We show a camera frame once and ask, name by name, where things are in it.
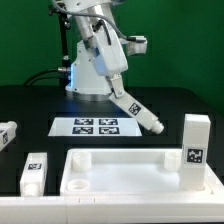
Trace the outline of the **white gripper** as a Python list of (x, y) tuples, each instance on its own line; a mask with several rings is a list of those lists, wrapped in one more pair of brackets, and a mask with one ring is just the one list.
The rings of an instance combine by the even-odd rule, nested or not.
[(128, 62), (122, 44), (127, 45), (127, 54), (145, 54), (147, 39), (144, 36), (131, 36), (127, 41), (121, 41), (114, 30), (109, 34), (105, 31), (97, 32), (90, 39), (90, 50), (93, 54), (93, 65), (100, 76), (108, 76), (112, 98), (124, 96), (123, 79), (120, 73), (128, 69)]

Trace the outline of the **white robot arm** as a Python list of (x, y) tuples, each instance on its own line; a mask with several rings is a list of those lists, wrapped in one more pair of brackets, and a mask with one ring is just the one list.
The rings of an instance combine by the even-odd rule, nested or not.
[(55, 9), (77, 24), (81, 40), (71, 65), (66, 91), (86, 100), (125, 95), (121, 73), (128, 69), (126, 55), (144, 54), (144, 36), (125, 36), (117, 28), (111, 7), (121, 0), (52, 0)]

